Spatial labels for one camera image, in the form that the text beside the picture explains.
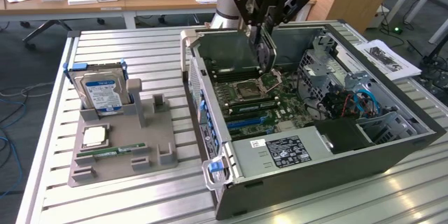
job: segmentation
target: floor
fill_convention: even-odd
[[[396,0],[386,0],[384,4],[390,8]],[[402,15],[411,6],[412,0],[402,8],[395,20],[391,22],[391,27],[400,25]],[[428,2],[420,14],[414,21],[415,30],[410,31],[404,28],[400,35],[403,40],[414,40],[423,51],[432,50],[432,45],[427,40],[443,24],[448,17],[448,10]],[[199,15],[202,22],[210,22],[212,16],[210,14]],[[124,29],[124,21],[122,18],[106,18],[106,25],[99,25],[96,19],[71,20],[67,24],[74,30],[103,30],[103,29]],[[158,16],[146,17],[140,19],[139,28],[142,27],[163,27],[163,26],[183,26],[195,25],[192,15],[171,15],[166,17],[167,24],[160,24]],[[31,22],[32,28],[36,28],[42,22]],[[30,33],[32,28],[26,29],[20,27],[18,22],[10,24],[7,30],[0,32],[0,92],[11,87],[27,87],[36,83],[51,82],[55,79],[58,67],[60,63],[60,56],[64,49],[66,30],[59,27],[51,27],[39,37],[34,39],[38,46],[36,51],[28,51],[23,47],[22,38]],[[368,40],[380,39],[386,41],[390,46],[399,43],[399,40],[388,37],[376,29],[366,31],[364,36]],[[418,64],[420,56],[416,52],[407,50],[407,45],[394,48],[395,52],[400,54],[408,61]],[[51,91],[51,87],[42,87],[31,94],[46,93]],[[11,101],[23,101],[24,97],[14,97]],[[0,199],[0,222],[4,224],[15,223],[18,211],[20,207],[22,194],[27,182],[27,175],[30,173],[32,159],[35,155],[35,148],[40,135],[40,128],[44,122],[50,96],[30,98],[27,101],[27,113],[23,119],[6,128],[8,138],[14,141],[20,162],[23,167],[23,179],[19,186],[15,188],[12,194]],[[16,104],[0,103],[0,120],[15,110]],[[7,151],[0,152],[0,162],[6,159]],[[19,176],[18,165],[11,157],[6,166],[0,169],[0,194],[16,182]]]

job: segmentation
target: blue expansion slot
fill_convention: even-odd
[[[248,119],[244,120],[242,122],[232,122],[227,124],[227,128],[228,129],[234,129],[234,128],[239,128],[239,127],[244,127],[244,126],[250,126],[250,125],[255,125],[255,124],[262,124],[264,123],[266,120],[266,116],[260,117],[260,118],[255,118],[255,119]]]

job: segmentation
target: gray 3d-printed holder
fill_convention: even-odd
[[[170,101],[163,94],[140,100],[140,79],[127,80],[126,88],[134,103],[123,105],[123,114],[99,117],[96,110],[80,110],[74,158],[70,166],[71,187],[88,185],[111,179],[156,172],[178,166],[175,133],[170,112]],[[82,148],[84,132],[90,127],[103,126],[107,138],[102,145]],[[122,155],[98,157],[80,153],[102,151],[104,148],[143,144]]]

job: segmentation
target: open computer chassis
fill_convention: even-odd
[[[183,36],[184,88],[219,220],[387,171],[446,133],[330,24],[275,30],[276,66],[266,74],[236,30]],[[364,71],[351,72],[338,46]]]

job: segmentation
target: metal slatted table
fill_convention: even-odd
[[[366,40],[348,25],[328,23],[352,43]],[[179,167],[68,187],[80,100],[60,66],[18,223],[347,224],[448,220],[446,135],[386,173],[216,221],[180,78],[179,34],[186,28],[191,27],[83,32],[68,38],[62,60],[62,64],[106,63],[124,58],[130,77],[142,78],[143,99],[164,93],[171,101]],[[448,129],[447,107],[412,79],[396,84]]]

